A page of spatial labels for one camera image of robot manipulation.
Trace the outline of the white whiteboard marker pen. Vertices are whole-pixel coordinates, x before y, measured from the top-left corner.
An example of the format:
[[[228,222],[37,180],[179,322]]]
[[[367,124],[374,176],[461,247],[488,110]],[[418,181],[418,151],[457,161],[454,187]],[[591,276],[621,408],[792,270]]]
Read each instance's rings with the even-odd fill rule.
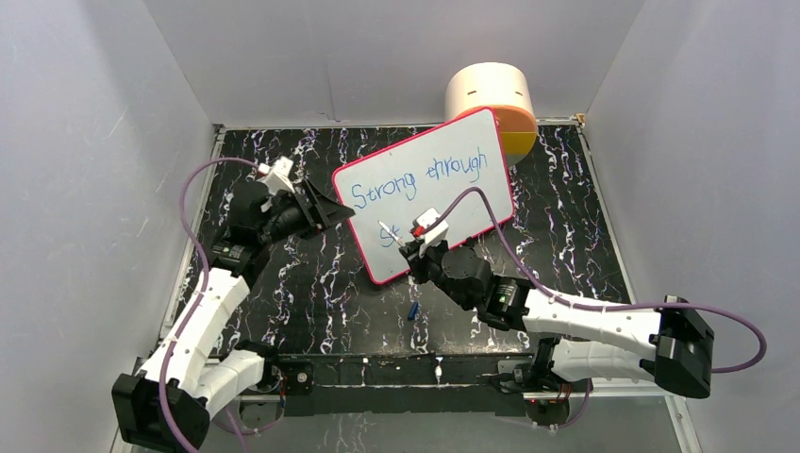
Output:
[[[397,246],[403,246],[405,244],[402,237],[399,235],[399,230],[394,226],[388,226],[386,223],[382,221],[378,221],[380,226],[379,232],[379,239],[380,245],[383,248],[388,248],[391,244],[395,244]]]

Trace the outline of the blue marker cap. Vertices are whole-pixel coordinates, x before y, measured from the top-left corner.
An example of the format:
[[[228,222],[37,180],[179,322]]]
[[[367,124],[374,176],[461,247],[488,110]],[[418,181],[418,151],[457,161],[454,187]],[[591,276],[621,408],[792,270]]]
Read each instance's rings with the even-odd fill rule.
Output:
[[[409,321],[414,321],[416,319],[416,316],[417,316],[417,314],[419,312],[419,308],[420,308],[420,304],[418,302],[414,302],[411,305],[411,308],[410,308],[410,310],[408,312],[408,315],[407,315],[407,319]]]

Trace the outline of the pink-framed whiteboard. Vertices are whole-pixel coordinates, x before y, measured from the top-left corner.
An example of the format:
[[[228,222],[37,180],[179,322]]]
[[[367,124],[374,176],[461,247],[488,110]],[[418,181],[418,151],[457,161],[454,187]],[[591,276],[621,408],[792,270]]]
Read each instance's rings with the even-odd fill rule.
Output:
[[[493,111],[478,109],[337,169],[332,182],[349,220],[369,278],[386,283],[408,270],[395,244],[380,245],[378,221],[412,240],[412,221],[429,208],[444,212],[470,187],[471,193],[447,216],[451,245],[492,229],[515,213],[505,154]]]

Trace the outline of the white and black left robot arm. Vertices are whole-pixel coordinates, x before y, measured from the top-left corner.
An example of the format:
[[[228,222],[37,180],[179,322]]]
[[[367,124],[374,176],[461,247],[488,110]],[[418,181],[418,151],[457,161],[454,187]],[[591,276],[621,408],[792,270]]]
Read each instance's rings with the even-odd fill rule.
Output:
[[[274,244],[312,238],[354,214],[307,179],[237,183],[224,227],[205,250],[206,268],[191,301],[142,367],[119,375],[112,386],[123,440],[159,452],[196,452],[211,420],[236,396],[251,387],[276,389],[282,369],[273,347],[242,340],[207,370],[209,354]]]

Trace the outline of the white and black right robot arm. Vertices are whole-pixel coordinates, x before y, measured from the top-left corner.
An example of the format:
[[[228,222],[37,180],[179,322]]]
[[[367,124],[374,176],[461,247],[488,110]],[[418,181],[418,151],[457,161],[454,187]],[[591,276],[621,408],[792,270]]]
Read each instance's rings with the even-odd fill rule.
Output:
[[[433,283],[490,327],[541,335],[533,382],[554,391],[564,382],[629,378],[689,398],[710,395],[713,329],[682,299],[653,309],[537,289],[497,275],[471,247],[400,246],[418,283]]]

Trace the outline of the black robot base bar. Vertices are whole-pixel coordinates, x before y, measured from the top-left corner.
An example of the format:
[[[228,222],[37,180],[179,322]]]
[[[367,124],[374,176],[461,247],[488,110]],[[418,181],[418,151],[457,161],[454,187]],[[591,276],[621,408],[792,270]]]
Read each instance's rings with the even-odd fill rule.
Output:
[[[306,355],[281,360],[286,414],[488,412],[524,416],[529,406],[575,390],[530,354]]]

